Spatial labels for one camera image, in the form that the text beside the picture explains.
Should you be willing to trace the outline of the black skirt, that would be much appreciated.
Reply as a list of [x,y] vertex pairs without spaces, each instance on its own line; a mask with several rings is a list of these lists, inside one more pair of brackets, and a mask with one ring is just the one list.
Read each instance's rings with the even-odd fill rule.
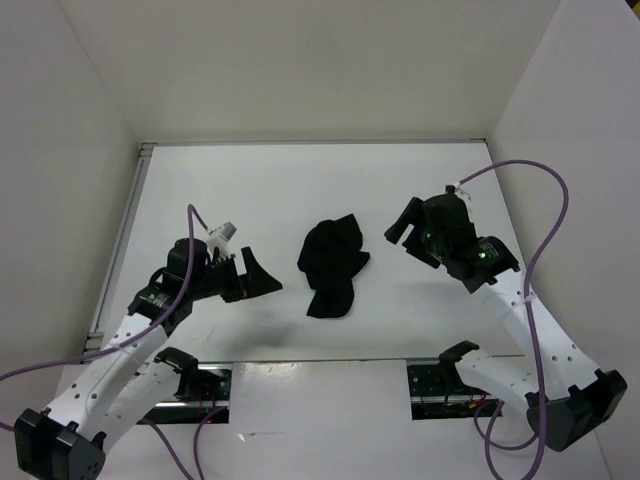
[[323,220],[304,239],[297,261],[315,292],[307,315],[317,319],[345,317],[354,301],[353,278],[366,266],[363,235],[354,214]]

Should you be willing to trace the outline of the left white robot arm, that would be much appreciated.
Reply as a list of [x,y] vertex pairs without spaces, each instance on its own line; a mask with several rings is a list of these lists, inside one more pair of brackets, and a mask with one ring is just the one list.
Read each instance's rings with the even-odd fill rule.
[[16,419],[19,468],[37,479],[95,479],[113,446],[157,403],[192,397],[199,362],[166,342],[194,302],[219,296],[233,303],[282,287],[250,248],[241,254],[244,274],[217,247],[176,241],[166,265],[134,295],[110,346],[46,407]]

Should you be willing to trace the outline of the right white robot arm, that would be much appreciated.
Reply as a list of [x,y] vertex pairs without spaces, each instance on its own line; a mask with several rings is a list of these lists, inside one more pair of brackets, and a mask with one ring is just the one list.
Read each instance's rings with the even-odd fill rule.
[[533,371],[525,372],[462,341],[438,357],[443,389],[476,387],[504,401],[556,452],[611,418],[628,388],[624,377],[603,370],[575,344],[526,286],[527,272],[506,245],[476,233],[456,194],[412,198],[385,238],[433,268],[444,267],[533,361]]

